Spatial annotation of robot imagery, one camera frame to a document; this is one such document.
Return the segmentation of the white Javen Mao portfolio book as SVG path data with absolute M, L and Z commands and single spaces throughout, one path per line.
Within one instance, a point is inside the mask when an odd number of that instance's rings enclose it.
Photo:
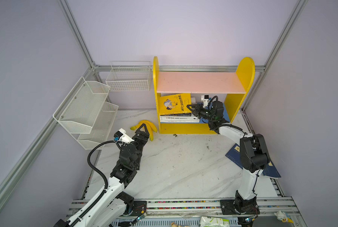
M 182 119 L 182 120 L 174 120 L 174 119 L 164 119 L 160 120 L 160 123 L 165 123 L 165 124 L 198 124 L 200 122 L 200 119 Z

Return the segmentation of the yellow paperback book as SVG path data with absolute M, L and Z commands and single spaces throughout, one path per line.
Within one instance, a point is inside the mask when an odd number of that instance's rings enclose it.
M 191 111 L 187 105 L 191 105 L 191 95 L 189 93 L 161 96 L 159 98 L 159 115 L 187 114 Z

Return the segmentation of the dark purple portrait book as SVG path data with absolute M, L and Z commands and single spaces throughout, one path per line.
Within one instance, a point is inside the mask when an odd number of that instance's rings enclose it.
M 161 114 L 160 117 L 191 117 L 191 113 Z

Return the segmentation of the white Chokladfabriken book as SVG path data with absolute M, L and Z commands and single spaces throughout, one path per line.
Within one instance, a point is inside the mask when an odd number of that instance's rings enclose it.
M 174 120 L 179 120 L 180 119 L 180 120 L 182 120 L 182 119 L 196 119 L 196 118 L 198 118 L 198 117 L 194 116 L 193 114 L 192 114 L 191 117 L 172 117 L 172 116 L 171 117 L 160 117 L 159 116 L 160 120 L 164 120 L 164 119 L 174 119 Z

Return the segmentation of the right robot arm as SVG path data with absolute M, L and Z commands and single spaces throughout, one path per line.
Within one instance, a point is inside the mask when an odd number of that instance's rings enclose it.
M 242 165 L 242 180 L 236 191 L 233 209 L 238 214 L 245 214 L 256 207 L 257 187 L 263 170 L 270 162 L 265 138 L 261 134 L 245 132 L 224 118 L 224 105 L 217 96 L 208 102 L 187 105 L 192 114 L 207 120 L 209 129 L 225 136 L 239 145 L 239 158 Z

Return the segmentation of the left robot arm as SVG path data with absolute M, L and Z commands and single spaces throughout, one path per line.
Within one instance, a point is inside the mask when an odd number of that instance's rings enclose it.
M 105 227 L 116 218 L 131 214 L 134 205 L 133 196 L 125 193 L 125 189 L 132 182 L 140 162 L 143 148 L 150 140 L 151 133 L 146 124 L 136 128 L 135 135 L 129 137 L 124 129 L 118 130 L 114 140 L 105 141 L 94 147 L 88 154 L 89 167 L 104 180 L 103 187 L 87 204 L 67 221 L 62 219 L 55 223 L 56 227 Z M 106 144 L 114 143 L 119 149 L 119 159 L 109 177 L 96 168 L 91 162 L 92 154 Z

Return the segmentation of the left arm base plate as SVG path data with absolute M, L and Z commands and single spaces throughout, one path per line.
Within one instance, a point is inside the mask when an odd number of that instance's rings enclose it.
M 139 216 L 146 212 L 147 201 L 133 201 L 126 205 L 123 216 Z

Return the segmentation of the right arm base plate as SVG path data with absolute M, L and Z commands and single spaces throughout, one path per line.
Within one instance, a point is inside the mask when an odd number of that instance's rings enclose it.
M 223 215 L 259 214 L 256 197 L 244 201 L 238 198 L 233 200 L 220 200 L 220 207 Z

